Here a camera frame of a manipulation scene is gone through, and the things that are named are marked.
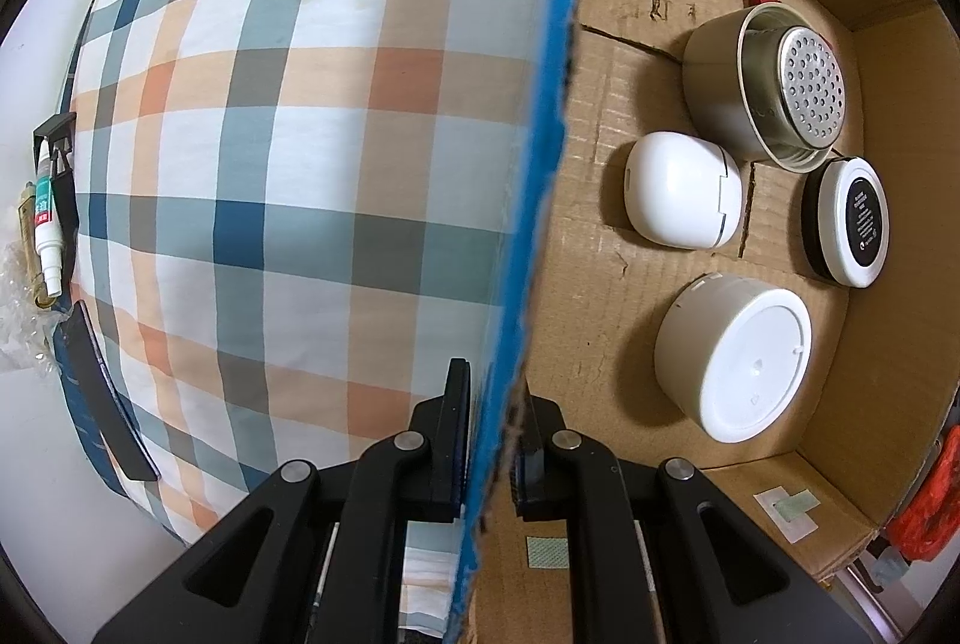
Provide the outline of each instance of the red plastic bag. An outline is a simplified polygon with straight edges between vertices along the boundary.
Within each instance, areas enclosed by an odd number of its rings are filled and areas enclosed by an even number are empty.
[[[950,428],[920,491],[886,529],[909,561],[932,561],[960,529],[960,425]]]

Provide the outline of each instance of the metal screw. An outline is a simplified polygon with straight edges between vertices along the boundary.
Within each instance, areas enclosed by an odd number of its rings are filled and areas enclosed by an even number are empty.
[[[290,484],[302,482],[310,475],[310,464],[303,460],[291,460],[280,468],[280,479]]]
[[[575,430],[558,430],[553,434],[553,446],[560,449],[576,449],[583,442]]]
[[[667,476],[676,479],[678,482],[685,482],[690,479],[695,470],[693,463],[682,457],[675,457],[666,462]]]
[[[423,445],[424,436],[416,430],[404,430],[402,433],[397,433],[397,436],[394,438],[394,446],[397,449],[402,449],[404,452],[412,452],[414,449],[419,449]]]

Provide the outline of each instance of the silver metal container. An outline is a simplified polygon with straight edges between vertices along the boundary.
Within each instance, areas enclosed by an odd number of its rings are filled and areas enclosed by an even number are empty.
[[[829,43],[782,3],[702,24],[683,54],[683,96],[694,125],[743,161],[814,170],[843,128],[845,94]]]

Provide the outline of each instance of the black label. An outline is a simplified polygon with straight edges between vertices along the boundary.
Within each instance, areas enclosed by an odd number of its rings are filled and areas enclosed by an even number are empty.
[[[847,193],[847,241],[859,265],[871,265],[880,254],[883,219],[880,199],[867,179],[856,179]]]

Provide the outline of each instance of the round black and white container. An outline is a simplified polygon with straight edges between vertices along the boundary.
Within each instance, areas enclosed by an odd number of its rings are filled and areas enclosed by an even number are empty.
[[[800,210],[803,248],[813,270],[847,287],[869,287],[890,241],[887,198],[861,157],[827,162],[808,176]]]

